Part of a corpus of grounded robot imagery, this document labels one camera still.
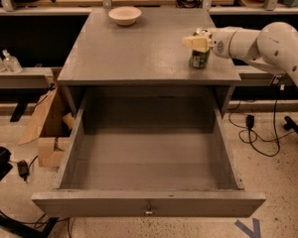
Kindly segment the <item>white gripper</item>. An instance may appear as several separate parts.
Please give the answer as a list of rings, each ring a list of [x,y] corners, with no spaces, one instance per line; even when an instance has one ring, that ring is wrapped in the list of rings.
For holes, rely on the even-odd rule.
[[[229,59],[230,41],[237,31],[235,27],[209,28],[196,30],[197,36],[190,36],[183,39],[183,45],[197,52],[206,53],[212,48],[217,57]]]

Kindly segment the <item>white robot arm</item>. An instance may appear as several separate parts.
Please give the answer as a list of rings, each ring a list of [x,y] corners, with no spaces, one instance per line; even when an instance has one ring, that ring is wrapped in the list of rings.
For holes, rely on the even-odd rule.
[[[212,51],[217,57],[242,60],[265,72],[288,74],[298,88],[298,31],[284,22],[262,30],[241,27],[208,28],[183,39],[193,51]]]

